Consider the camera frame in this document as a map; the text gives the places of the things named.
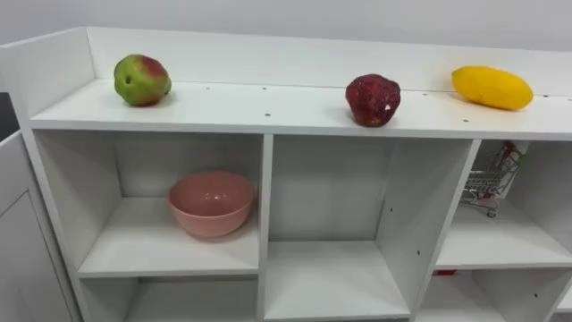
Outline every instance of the mango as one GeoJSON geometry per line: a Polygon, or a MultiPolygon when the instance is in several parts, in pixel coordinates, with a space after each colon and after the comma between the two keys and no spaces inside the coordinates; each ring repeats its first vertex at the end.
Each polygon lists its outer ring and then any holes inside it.
{"type": "Polygon", "coordinates": [[[453,87],[471,102],[518,110],[530,103],[533,91],[515,74],[487,66],[465,66],[452,74],[453,87]]]}
{"type": "Polygon", "coordinates": [[[128,55],[114,69],[115,91],[131,106],[153,106],[169,94],[171,79],[156,59],[128,55]]]}

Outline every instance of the miniature shopping cart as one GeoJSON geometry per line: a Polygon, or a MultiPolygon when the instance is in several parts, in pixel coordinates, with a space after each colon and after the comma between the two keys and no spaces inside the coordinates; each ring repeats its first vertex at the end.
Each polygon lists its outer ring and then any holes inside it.
{"type": "Polygon", "coordinates": [[[485,209],[488,217],[495,218],[496,199],[510,186],[524,160],[514,143],[505,141],[487,158],[484,170],[471,170],[460,203],[485,209]]]}

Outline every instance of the red fruit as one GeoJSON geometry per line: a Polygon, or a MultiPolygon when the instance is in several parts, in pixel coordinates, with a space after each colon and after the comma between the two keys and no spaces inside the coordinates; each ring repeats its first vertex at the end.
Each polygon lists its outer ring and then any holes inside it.
{"type": "Polygon", "coordinates": [[[384,126],[400,105],[400,85],[377,74],[359,76],[346,88],[351,113],[362,126],[384,126]]]}

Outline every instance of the bowl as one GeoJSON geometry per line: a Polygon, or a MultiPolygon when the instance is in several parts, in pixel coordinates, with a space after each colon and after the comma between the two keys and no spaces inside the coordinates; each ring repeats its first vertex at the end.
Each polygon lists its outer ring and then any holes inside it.
{"type": "Polygon", "coordinates": [[[175,219],[188,233],[218,237],[237,230],[247,219],[254,187],[228,172],[191,174],[175,183],[169,201],[175,219]]]}

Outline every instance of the shelf board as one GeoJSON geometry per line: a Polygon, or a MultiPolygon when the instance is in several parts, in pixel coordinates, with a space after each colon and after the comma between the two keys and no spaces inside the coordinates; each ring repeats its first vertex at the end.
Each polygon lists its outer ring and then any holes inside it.
{"type": "Polygon", "coordinates": [[[266,321],[408,318],[373,241],[271,242],[266,321]]]}
{"type": "Polygon", "coordinates": [[[558,313],[572,313],[572,288],[568,289],[556,311],[558,313]]]}
{"type": "Polygon", "coordinates": [[[127,322],[254,322],[256,283],[142,284],[127,322]]]}
{"type": "Polygon", "coordinates": [[[124,198],[79,276],[255,275],[257,269],[254,218],[228,236],[199,240],[176,224],[166,199],[124,198]]]}
{"type": "Polygon", "coordinates": [[[572,267],[572,254],[508,201],[499,202],[495,218],[458,207],[436,269],[572,267]]]}
{"type": "Polygon", "coordinates": [[[111,80],[93,80],[31,117],[35,129],[205,131],[426,138],[572,140],[566,97],[536,97],[507,112],[449,92],[401,91],[394,120],[378,129],[351,119],[344,88],[174,82],[156,107],[126,106],[111,80]]]}
{"type": "Polygon", "coordinates": [[[506,322],[468,276],[433,276],[416,322],[506,322]]]}

